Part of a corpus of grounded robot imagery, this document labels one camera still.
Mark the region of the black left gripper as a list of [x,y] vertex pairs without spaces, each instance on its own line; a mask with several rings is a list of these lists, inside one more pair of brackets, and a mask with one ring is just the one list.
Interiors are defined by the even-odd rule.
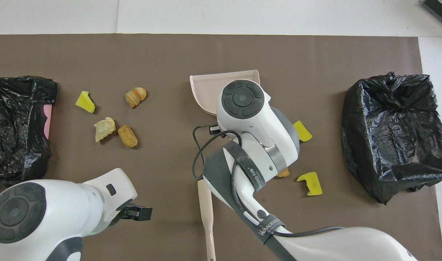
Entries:
[[114,218],[114,225],[120,220],[149,221],[153,208],[139,206],[134,203],[125,205]]

